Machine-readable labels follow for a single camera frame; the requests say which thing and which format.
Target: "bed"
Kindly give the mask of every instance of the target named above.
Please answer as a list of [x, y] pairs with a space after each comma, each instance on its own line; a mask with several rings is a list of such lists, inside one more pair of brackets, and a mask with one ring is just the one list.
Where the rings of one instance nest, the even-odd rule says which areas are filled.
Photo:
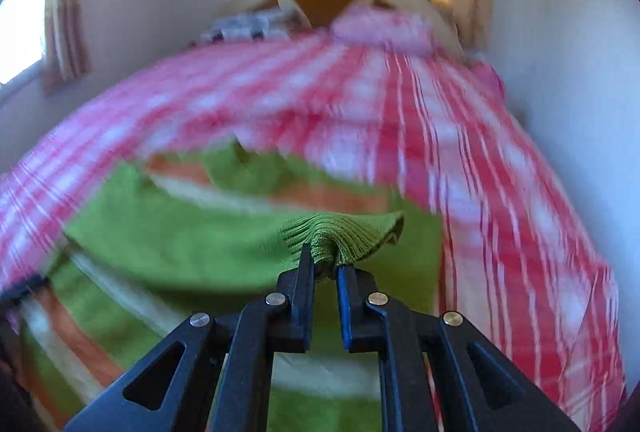
[[[220, 14], [289, 4], [325, 27], [351, 1], [232, 0]], [[406, 56], [322, 32], [211, 44], [160, 60], [70, 115], [0, 176], [0, 287], [46, 262], [118, 161], [235, 136], [393, 185], [440, 213], [433, 313], [460, 311], [582, 430], [604, 430], [625, 385], [609, 264], [433, 5], [366, 1], [428, 17], [442, 51]]]

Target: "green garment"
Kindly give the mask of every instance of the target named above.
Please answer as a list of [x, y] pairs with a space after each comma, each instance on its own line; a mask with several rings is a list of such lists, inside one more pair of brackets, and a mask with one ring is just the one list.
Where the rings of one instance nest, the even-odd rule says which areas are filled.
[[[296, 267], [306, 242], [316, 262], [331, 265], [337, 258], [340, 265], [365, 259], [358, 267], [372, 272], [379, 290], [414, 310], [430, 312], [442, 254], [439, 216], [423, 212], [391, 190], [338, 180], [296, 157], [248, 152], [237, 142], [212, 152], [167, 158], [202, 163], [223, 196], [207, 205], [181, 199], [157, 187], [134, 164], [121, 163], [66, 226], [71, 245], [61, 249], [49, 270], [62, 305], [121, 368], [130, 368], [170, 329], [150, 323], [115, 297], [109, 288], [114, 282], [121, 282], [124, 291], [139, 290], [180, 317], [195, 310], [228, 314], [273, 290], [278, 275]], [[382, 194], [388, 212], [317, 214], [272, 202], [275, 193], [300, 183], [329, 185], [361, 196]], [[78, 250], [110, 280], [98, 279], [95, 271], [82, 266], [76, 259]], [[67, 386], [73, 380], [41, 345], [25, 341], [27, 357], [42, 366], [36, 374], [55, 392], [52, 399], [60, 408], [77, 407], [81, 398], [64, 396], [74, 393]], [[347, 365], [345, 376], [377, 371], [375, 355], [342, 350], [331, 280], [316, 284], [312, 350], [305, 357]], [[309, 389], [291, 380], [281, 383], [281, 378], [274, 376], [270, 430], [380, 429], [380, 404], [370, 391], [336, 395], [327, 388], [331, 383]], [[64, 390], [56, 391], [61, 380], [66, 380]], [[288, 412], [292, 406], [299, 412]], [[371, 412], [372, 407], [378, 412]]]

